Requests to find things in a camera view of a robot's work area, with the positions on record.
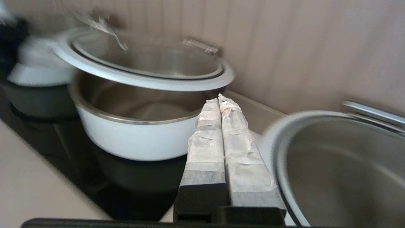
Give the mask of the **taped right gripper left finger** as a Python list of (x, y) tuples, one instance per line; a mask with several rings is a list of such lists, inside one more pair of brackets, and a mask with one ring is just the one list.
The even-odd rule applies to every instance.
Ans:
[(229, 205), (218, 99), (207, 100), (188, 140), (188, 154), (173, 207), (174, 222), (210, 222)]

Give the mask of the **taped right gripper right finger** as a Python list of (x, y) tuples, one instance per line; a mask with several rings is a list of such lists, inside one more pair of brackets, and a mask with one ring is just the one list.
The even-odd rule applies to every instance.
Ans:
[(218, 95), (231, 205), (285, 208), (240, 106)]

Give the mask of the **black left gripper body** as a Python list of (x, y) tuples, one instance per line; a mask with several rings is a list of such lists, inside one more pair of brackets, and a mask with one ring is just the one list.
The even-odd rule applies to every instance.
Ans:
[(6, 79), (18, 61), (18, 49), (29, 36), (25, 19), (16, 23), (0, 23), (0, 79)]

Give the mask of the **large white pot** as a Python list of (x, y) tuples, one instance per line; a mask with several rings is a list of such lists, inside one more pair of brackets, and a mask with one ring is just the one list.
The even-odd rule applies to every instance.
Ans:
[(35, 118), (65, 119), (77, 116), (68, 85), (31, 87), (20, 86), (1, 81), (4, 90), (14, 108), (21, 113)]

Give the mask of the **small white pot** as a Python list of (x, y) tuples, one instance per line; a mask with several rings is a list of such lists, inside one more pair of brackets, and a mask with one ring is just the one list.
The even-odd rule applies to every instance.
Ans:
[(110, 154), (136, 161), (187, 154), (204, 104), (224, 91), (150, 89), (88, 73), (77, 74), (69, 88), (90, 140)]

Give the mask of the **black glass cooktop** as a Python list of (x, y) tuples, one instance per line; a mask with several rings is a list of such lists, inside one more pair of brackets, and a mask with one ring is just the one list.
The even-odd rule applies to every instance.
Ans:
[(178, 193), (186, 155), (133, 161), (105, 152), (78, 116), (35, 118), (16, 110), (0, 88), (0, 119), (111, 218), (159, 221)]

